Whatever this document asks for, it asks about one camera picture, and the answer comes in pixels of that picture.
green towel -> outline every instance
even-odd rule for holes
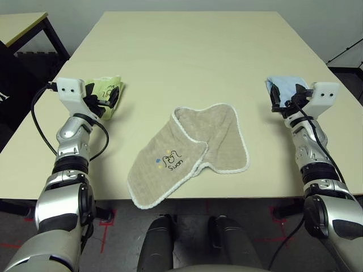
[[[103,77],[103,78],[89,79],[86,81],[86,85],[90,83],[95,84],[92,90],[92,94],[96,95],[99,100],[108,100],[111,91],[116,87],[119,88],[120,90],[119,99],[117,100],[116,105],[112,109],[106,106],[100,106],[106,109],[101,119],[102,120],[111,119],[113,112],[116,110],[117,105],[119,104],[120,97],[125,86],[125,84],[121,82],[121,77],[120,76]]]

light blue towel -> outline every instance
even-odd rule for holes
[[[269,76],[266,81],[267,91],[271,92],[272,84],[275,84],[280,91],[280,107],[285,107],[285,102],[296,94],[295,84],[300,84],[308,88],[305,80],[298,76]]]

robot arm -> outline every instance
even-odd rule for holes
[[[273,111],[282,112],[296,147],[295,160],[304,183],[305,228],[326,246],[341,271],[362,272],[363,209],[315,137],[326,150],[328,139],[316,119],[334,103],[338,89],[337,83],[316,83],[313,91],[297,86],[286,108],[276,102]],[[273,105],[275,94],[271,94]]]
[[[57,89],[70,117],[57,133],[56,162],[36,204],[38,233],[17,251],[5,271],[77,272],[81,252],[93,232],[96,207],[88,177],[88,142],[104,109],[86,104],[90,99],[85,99],[82,80],[58,78]]]

gray floor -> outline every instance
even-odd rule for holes
[[[159,214],[177,214],[179,238],[175,242],[174,267],[213,264],[207,238],[211,215],[227,215],[237,220],[248,233],[264,267],[281,240],[299,223],[300,215],[280,221],[271,208],[291,203],[279,199],[196,199],[166,200],[151,210],[139,210],[131,201],[102,202],[116,211],[113,225],[95,222],[93,237],[81,258],[81,271],[135,271],[143,238],[150,223]],[[36,233],[33,222],[0,213],[0,270],[4,269],[16,248]],[[335,261],[323,245],[301,228],[288,242],[273,266],[273,271],[335,271]]]

beige table top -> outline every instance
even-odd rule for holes
[[[96,199],[130,198],[126,178],[134,159],[175,107],[203,109],[219,102],[236,107],[251,166],[230,175],[205,169],[170,197],[300,196],[303,183],[290,131],[271,112],[265,80],[297,75],[308,84],[339,82],[275,12],[107,12],[58,76],[110,75],[121,75],[127,87],[114,117],[103,122],[110,144],[90,164]],[[46,92],[36,113],[57,146],[55,134],[67,119],[57,94]],[[336,103],[319,117],[353,193],[363,193],[362,115],[342,86]],[[91,138],[94,154],[104,136],[95,129]],[[29,114],[0,154],[0,198],[37,198],[53,163]]]
[[[0,41],[9,47],[47,16],[46,12],[0,15]]]

